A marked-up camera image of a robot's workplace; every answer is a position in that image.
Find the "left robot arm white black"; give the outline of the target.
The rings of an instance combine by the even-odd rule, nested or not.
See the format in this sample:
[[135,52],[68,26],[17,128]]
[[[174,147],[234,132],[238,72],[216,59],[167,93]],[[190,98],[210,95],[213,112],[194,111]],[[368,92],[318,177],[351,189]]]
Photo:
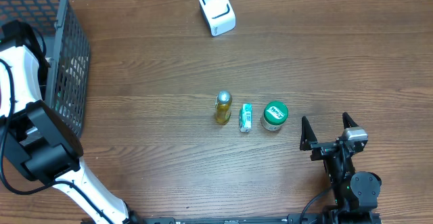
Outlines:
[[54,187],[78,204],[93,223],[142,223],[127,204],[108,191],[83,158],[76,134],[43,101],[50,67],[42,34],[14,20],[1,27],[1,159],[41,187],[10,192],[26,196]]

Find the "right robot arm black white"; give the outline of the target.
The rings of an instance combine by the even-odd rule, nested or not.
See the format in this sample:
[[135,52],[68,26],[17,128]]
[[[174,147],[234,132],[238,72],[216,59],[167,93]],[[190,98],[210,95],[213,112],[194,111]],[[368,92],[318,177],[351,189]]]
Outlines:
[[[317,194],[303,208],[299,223],[381,223],[378,207],[382,180],[371,172],[355,170],[352,157],[362,152],[368,142],[368,134],[349,116],[342,114],[344,130],[334,141],[320,143],[307,117],[302,117],[300,150],[310,151],[312,161],[323,161],[330,186]],[[312,219],[306,216],[309,207],[328,192],[334,193],[335,204],[325,206]]]

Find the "silver capped yellow drink bottle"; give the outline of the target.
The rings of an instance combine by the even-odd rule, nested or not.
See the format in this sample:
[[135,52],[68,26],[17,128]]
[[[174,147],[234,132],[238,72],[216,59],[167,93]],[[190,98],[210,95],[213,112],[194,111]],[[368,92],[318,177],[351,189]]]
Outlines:
[[220,91],[218,93],[215,100],[214,117],[219,124],[224,125],[229,121],[232,102],[233,98],[230,92]]

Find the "green lidded jar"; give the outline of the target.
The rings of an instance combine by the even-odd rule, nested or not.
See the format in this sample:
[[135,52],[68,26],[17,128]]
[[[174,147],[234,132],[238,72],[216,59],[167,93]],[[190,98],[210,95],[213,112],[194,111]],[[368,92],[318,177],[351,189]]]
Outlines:
[[260,118],[262,126],[268,131],[278,131],[287,120],[289,110],[281,101],[272,101],[267,104]]

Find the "small green white carton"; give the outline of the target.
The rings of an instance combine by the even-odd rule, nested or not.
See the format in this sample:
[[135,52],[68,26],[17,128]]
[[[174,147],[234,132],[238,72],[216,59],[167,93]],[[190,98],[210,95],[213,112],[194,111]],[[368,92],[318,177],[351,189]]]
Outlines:
[[240,132],[248,133],[252,129],[252,104],[242,104],[239,117]]

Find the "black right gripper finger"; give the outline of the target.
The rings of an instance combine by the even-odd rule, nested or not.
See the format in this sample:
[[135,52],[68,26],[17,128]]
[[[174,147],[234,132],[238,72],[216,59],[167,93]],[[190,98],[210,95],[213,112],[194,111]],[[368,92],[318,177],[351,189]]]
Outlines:
[[350,115],[347,112],[344,112],[342,114],[342,120],[345,129],[358,127],[358,124],[350,117]]
[[311,150],[312,145],[318,143],[317,138],[311,128],[306,116],[302,117],[302,130],[300,138],[300,149]]

